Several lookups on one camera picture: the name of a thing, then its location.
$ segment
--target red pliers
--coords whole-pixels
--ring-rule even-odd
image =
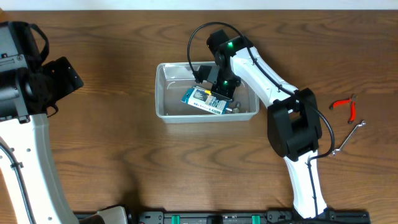
[[[338,100],[334,103],[332,103],[329,107],[329,109],[333,110],[336,106],[340,106],[340,105],[344,105],[344,104],[348,104],[351,103],[351,116],[349,117],[348,120],[348,124],[352,124],[353,121],[355,120],[355,116],[356,116],[356,111],[355,111],[355,99],[356,99],[356,95],[353,94],[350,98],[346,99],[346,100]]]

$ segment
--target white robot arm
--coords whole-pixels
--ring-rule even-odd
[[[251,47],[255,59],[257,59],[260,66],[274,79],[288,91],[294,92],[296,87],[288,84],[273,69],[268,66],[265,61],[260,57],[257,49]],[[275,100],[282,101],[289,98],[290,95],[280,91],[266,76],[253,64],[253,61],[246,48],[236,52],[236,55],[230,59],[232,72],[241,77],[259,96],[261,101],[268,108]],[[307,161],[309,157],[317,155],[317,151],[308,151],[307,153],[298,157],[298,161],[292,161],[287,156],[284,160],[289,170],[290,179],[292,181],[294,191],[294,208],[303,218],[315,217],[315,207],[313,199],[313,190],[308,172]],[[317,195],[318,212],[322,213],[326,209],[326,203],[323,200],[316,161],[312,161],[313,181]]]
[[[39,53],[31,29],[46,45]],[[18,223],[79,223],[55,168],[46,109],[83,86],[64,57],[42,65],[49,52],[34,24],[0,23],[0,168]],[[82,223],[127,224],[124,207]]]

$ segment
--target wooden table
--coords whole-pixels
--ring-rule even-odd
[[[332,101],[358,95],[360,129],[345,151],[318,161],[323,197],[335,209],[365,209],[398,222],[398,14],[396,11],[7,12],[38,24],[49,60],[68,57],[85,86],[50,118],[53,156],[73,211],[124,202],[135,209],[266,210],[291,207],[285,162],[267,139],[267,111],[247,122],[164,124],[155,113],[155,69],[186,62],[188,38],[208,21],[246,34],[289,83],[311,88],[339,145],[354,125]],[[212,27],[192,45],[212,60]],[[330,144],[323,125],[320,151]],[[14,223],[4,181],[0,222]]]

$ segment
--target white wall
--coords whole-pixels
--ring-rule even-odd
[[[398,9],[398,0],[0,0],[3,10]]]

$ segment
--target green connector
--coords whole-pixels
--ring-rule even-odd
[[[180,216],[172,215],[172,224],[180,224]]]
[[[253,224],[261,224],[261,219],[259,215],[253,215],[251,217],[251,220],[253,222]]]

